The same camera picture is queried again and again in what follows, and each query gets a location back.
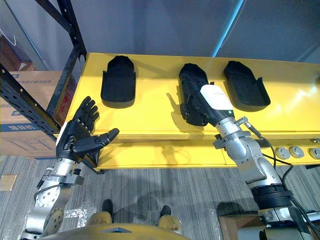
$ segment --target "person's foot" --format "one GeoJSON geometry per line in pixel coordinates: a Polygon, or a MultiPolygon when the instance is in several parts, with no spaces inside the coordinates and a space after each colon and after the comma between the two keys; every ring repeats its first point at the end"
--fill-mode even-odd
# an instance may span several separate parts
{"type": "Polygon", "coordinates": [[[114,205],[110,199],[104,200],[102,204],[102,211],[110,213],[111,217],[114,214],[114,205]]]}
{"type": "Polygon", "coordinates": [[[167,205],[164,205],[164,206],[162,207],[159,218],[161,218],[161,217],[164,216],[164,215],[171,215],[171,209],[170,209],[170,207],[167,206],[167,205]]]}

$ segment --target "blue light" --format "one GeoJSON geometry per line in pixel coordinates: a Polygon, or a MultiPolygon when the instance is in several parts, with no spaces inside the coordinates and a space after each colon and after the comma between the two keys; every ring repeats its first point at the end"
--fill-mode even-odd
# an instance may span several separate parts
{"type": "Polygon", "coordinates": [[[219,49],[221,48],[221,45],[224,42],[224,40],[225,40],[225,38],[226,38],[226,36],[227,36],[232,24],[234,23],[235,18],[236,18],[236,16],[237,16],[237,14],[238,14],[238,12],[239,12],[239,10],[240,10],[240,8],[241,8],[243,3],[244,3],[244,0],[239,0],[238,3],[236,4],[234,12],[231,14],[229,24],[227,25],[227,27],[226,27],[223,35],[221,36],[221,38],[220,38],[215,50],[213,51],[212,57],[215,57],[217,55],[217,53],[218,53],[219,49]]]}

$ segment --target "robot finger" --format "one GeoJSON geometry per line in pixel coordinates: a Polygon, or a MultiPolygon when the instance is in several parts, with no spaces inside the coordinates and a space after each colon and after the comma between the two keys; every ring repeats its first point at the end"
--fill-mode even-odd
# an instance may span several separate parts
{"type": "Polygon", "coordinates": [[[88,114],[88,119],[87,119],[86,123],[84,123],[84,125],[85,125],[85,127],[86,127],[87,129],[90,128],[90,125],[91,125],[91,123],[92,123],[92,118],[93,118],[93,116],[94,116],[94,114],[95,114],[95,112],[96,112],[97,110],[98,110],[98,107],[97,107],[97,106],[94,106],[93,108],[91,108],[91,110],[90,110],[90,112],[89,112],[89,114],[88,114]]]}
{"type": "Polygon", "coordinates": [[[81,116],[81,120],[80,122],[83,124],[83,125],[86,125],[87,122],[88,122],[88,115],[89,115],[89,112],[91,110],[91,108],[95,105],[95,101],[94,100],[91,100],[87,106],[85,107],[84,111],[83,111],[83,115],[81,116]]]}
{"type": "Polygon", "coordinates": [[[79,108],[76,110],[74,116],[73,116],[73,120],[79,120],[81,121],[81,116],[83,116],[83,112],[87,106],[87,104],[90,102],[91,97],[87,96],[82,103],[80,104],[79,108]]]}
{"type": "Polygon", "coordinates": [[[98,117],[99,117],[99,112],[96,112],[96,113],[93,115],[91,125],[90,125],[90,127],[88,128],[88,130],[89,130],[90,133],[91,133],[92,130],[94,129],[94,127],[95,127],[95,121],[97,120],[98,117]]]}

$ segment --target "black cable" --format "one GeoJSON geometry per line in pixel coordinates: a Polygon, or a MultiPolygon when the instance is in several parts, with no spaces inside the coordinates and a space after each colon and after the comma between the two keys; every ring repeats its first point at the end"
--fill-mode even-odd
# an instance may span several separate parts
{"type": "Polygon", "coordinates": [[[302,205],[297,201],[297,199],[294,196],[291,198],[291,201],[296,206],[296,208],[300,211],[301,215],[304,217],[306,222],[309,224],[310,228],[314,231],[315,235],[320,239],[320,234],[317,232],[317,231],[320,232],[320,228],[311,222],[305,209],[302,207],[302,205]]]}
{"type": "MultiPolygon", "coordinates": [[[[282,185],[284,187],[285,190],[288,190],[287,188],[287,185],[286,185],[286,177],[288,176],[288,174],[290,173],[290,171],[294,168],[294,166],[289,163],[289,162],[286,162],[286,161],[282,161],[282,160],[279,160],[276,158],[276,151],[274,149],[274,147],[272,146],[272,144],[264,137],[264,136],[261,136],[262,139],[264,139],[266,141],[266,143],[269,145],[269,147],[271,148],[272,150],[272,153],[273,153],[273,157],[269,156],[269,155],[266,155],[266,154],[262,154],[263,156],[269,158],[269,159],[272,159],[273,160],[273,167],[274,169],[276,169],[276,162],[279,162],[279,163],[282,163],[282,164],[286,164],[289,167],[289,169],[287,171],[285,171],[285,173],[283,174],[282,178],[280,177],[281,179],[281,182],[282,182],[282,185]]],[[[297,199],[292,196],[290,198],[290,200],[293,202],[293,204],[297,207],[297,209],[299,210],[299,212],[301,213],[301,215],[304,217],[304,219],[306,220],[306,222],[309,224],[309,226],[311,227],[311,229],[314,231],[315,235],[320,239],[320,234],[317,232],[319,231],[320,232],[320,228],[318,226],[316,226],[314,223],[311,222],[311,220],[309,219],[305,209],[302,207],[302,205],[297,201],[297,199]]]]}
{"type": "MultiPolygon", "coordinates": [[[[287,175],[290,173],[290,171],[293,169],[294,166],[293,166],[291,163],[289,163],[289,162],[279,160],[279,159],[277,159],[277,158],[275,158],[275,157],[271,157],[271,156],[266,155],[266,154],[264,154],[264,153],[263,153],[263,155],[264,155],[265,157],[267,157],[267,158],[273,159],[274,161],[277,161],[277,162],[280,162],[280,163],[283,163],[283,164],[286,164],[286,165],[289,165],[289,166],[290,166],[289,169],[283,174],[283,177],[282,177],[282,184],[283,184],[284,188],[285,188],[286,190],[288,190],[285,181],[286,181],[287,175]]],[[[291,200],[291,201],[293,202],[293,204],[297,207],[297,209],[299,210],[299,212],[301,213],[301,215],[304,217],[304,219],[306,220],[306,222],[309,224],[309,226],[311,227],[311,229],[312,229],[312,230],[314,231],[314,233],[316,234],[316,236],[320,239],[320,234],[317,233],[317,231],[320,232],[320,228],[319,228],[318,226],[316,226],[314,223],[311,222],[311,220],[309,219],[309,217],[308,217],[305,209],[304,209],[304,208],[302,207],[302,205],[295,199],[295,197],[292,197],[290,200],[291,200]]]]}
{"type": "Polygon", "coordinates": [[[63,187],[63,186],[71,186],[71,185],[72,185],[72,184],[70,184],[70,183],[59,183],[59,184],[57,184],[57,185],[45,187],[45,188],[37,191],[37,192],[33,195],[33,199],[34,199],[34,201],[36,202],[36,201],[37,201],[37,196],[38,196],[39,194],[41,194],[41,193],[49,190],[49,189],[53,189],[53,188],[57,188],[57,187],[63,187]]]}
{"type": "Polygon", "coordinates": [[[272,150],[272,153],[273,153],[273,168],[275,169],[276,168],[276,162],[277,162],[276,151],[275,151],[274,147],[272,146],[272,144],[268,141],[268,139],[266,139],[264,136],[261,136],[261,138],[266,141],[266,143],[269,145],[269,147],[272,150]]]}
{"type": "Polygon", "coordinates": [[[290,171],[294,168],[294,166],[293,166],[291,163],[289,163],[289,162],[279,160],[279,159],[277,159],[277,158],[275,158],[275,157],[266,155],[266,154],[264,154],[264,153],[262,153],[262,155],[265,156],[265,157],[267,157],[267,158],[269,158],[269,159],[273,159],[274,161],[277,161],[277,162],[279,162],[279,163],[286,164],[286,165],[290,166],[289,169],[288,169],[287,171],[285,171],[285,173],[284,173],[283,176],[282,176],[282,184],[283,184],[284,188],[285,188],[286,190],[288,190],[287,185],[286,185],[286,178],[287,178],[288,174],[290,173],[290,171]]]}

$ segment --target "black metal rack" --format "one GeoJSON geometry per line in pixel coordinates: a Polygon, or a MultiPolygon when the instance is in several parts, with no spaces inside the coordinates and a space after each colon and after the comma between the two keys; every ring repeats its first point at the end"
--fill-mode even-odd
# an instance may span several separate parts
{"type": "MultiPolygon", "coordinates": [[[[50,138],[56,140],[57,138],[54,134],[60,132],[61,126],[54,120],[53,116],[55,115],[57,106],[63,101],[62,96],[64,96],[67,90],[77,58],[83,56],[84,59],[86,59],[87,50],[79,30],[71,0],[57,0],[61,13],[49,0],[35,1],[69,33],[73,49],[46,110],[37,103],[2,64],[0,65],[0,96],[16,108],[16,110],[30,122],[37,125],[50,138]]],[[[86,155],[83,159],[83,163],[92,170],[97,167],[98,156],[94,158],[93,160],[86,155]]]]}

